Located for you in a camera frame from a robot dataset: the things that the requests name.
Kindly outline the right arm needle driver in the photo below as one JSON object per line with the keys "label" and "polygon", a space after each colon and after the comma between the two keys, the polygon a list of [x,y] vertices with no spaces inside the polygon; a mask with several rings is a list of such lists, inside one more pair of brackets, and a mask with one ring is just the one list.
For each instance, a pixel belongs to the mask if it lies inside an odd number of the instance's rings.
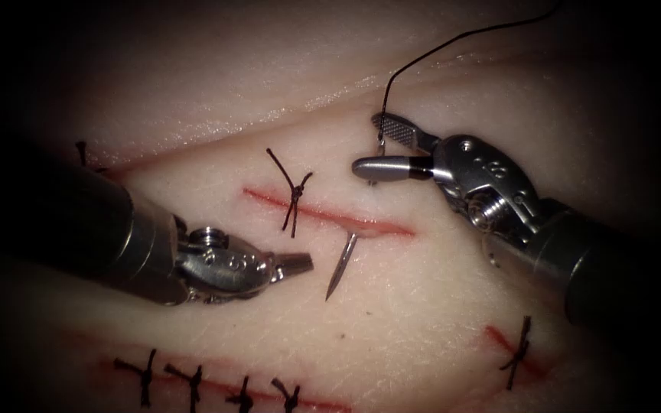
{"label": "right arm needle driver", "polygon": [[562,211],[541,198],[520,166],[472,135],[431,140],[433,180],[448,206],[481,233],[524,246]]}

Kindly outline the right arm needle driver jaw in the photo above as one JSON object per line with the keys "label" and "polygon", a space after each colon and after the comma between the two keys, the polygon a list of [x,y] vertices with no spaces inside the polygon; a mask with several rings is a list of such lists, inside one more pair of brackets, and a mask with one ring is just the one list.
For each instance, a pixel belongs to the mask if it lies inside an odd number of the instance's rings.
{"label": "right arm needle driver jaw", "polygon": [[372,182],[427,180],[434,176],[434,169],[433,159],[425,156],[367,157],[351,164],[354,175]]}
{"label": "right arm needle driver jaw", "polygon": [[372,125],[383,136],[413,150],[431,154],[441,139],[424,132],[407,118],[391,113],[378,112],[371,116]]}

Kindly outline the left arm needle driver jaw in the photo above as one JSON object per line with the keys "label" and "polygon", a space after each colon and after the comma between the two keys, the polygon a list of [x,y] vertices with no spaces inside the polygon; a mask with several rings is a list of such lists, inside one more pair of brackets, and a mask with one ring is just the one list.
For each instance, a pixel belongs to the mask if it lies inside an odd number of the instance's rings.
{"label": "left arm needle driver jaw", "polygon": [[312,257],[307,252],[280,253],[274,256],[273,282],[310,272],[314,269]]}

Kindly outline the left arm needle driver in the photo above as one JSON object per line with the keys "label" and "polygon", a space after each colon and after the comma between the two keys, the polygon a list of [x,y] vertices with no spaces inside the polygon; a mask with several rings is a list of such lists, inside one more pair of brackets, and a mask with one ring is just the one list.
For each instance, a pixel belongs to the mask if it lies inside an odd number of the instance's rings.
{"label": "left arm needle driver", "polygon": [[215,226],[191,232],[176,218],[177,254],[173,278],[179,295],[175,303],[224,303],[250,299],[276,280],[275,255],[263,252]]}

